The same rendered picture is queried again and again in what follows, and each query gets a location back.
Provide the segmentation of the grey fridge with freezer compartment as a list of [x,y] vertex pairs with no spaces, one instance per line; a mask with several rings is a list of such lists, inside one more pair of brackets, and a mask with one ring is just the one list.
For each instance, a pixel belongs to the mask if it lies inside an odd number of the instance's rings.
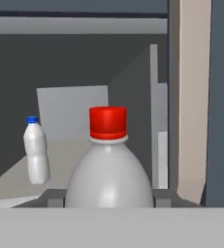
[[[65,189],[89,149],[89,110],[127,109],[126,144],[145,172],[167,128],[168,0],[127,0],[130,12],[0,13],[0,207]],[[30,182],[23,135],[38,116],[50,179]]]

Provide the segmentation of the white bottle with blue cap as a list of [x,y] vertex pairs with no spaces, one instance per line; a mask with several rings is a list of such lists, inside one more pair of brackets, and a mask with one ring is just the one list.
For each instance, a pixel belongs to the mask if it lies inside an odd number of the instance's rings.
[[27,117],[23,135],[29,180],[34,185],[45,184],[50,179],[46,134],[38,116]]

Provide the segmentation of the white bottle with red cap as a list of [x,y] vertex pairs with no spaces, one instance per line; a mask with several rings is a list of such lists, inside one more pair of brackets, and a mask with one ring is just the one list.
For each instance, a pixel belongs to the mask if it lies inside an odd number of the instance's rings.
[[68,185],[67,207],[152,207],[145,170],[126,146],[127,109],[89,110],[90,148],[76,165]]

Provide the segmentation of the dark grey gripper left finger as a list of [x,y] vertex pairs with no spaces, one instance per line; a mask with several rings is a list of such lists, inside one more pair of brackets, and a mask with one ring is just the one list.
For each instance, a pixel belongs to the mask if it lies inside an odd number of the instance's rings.
[[65,189],[47,189],[37,199],[16,205],[16,208],[63,208],[65,206],[65,197]]

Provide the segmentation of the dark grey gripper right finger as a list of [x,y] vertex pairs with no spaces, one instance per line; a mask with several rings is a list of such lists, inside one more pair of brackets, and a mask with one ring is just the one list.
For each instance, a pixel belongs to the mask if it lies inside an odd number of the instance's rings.
[[200,207],[199,204],[182,199],[171,189],[153,189],[154,206],[159,207]]

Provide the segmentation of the grey freezer door, beige inside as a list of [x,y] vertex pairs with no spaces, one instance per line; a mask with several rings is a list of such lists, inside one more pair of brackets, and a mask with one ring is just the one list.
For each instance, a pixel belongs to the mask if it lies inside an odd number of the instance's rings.
[[224,207],[224,0],[168,0],[169,188]]

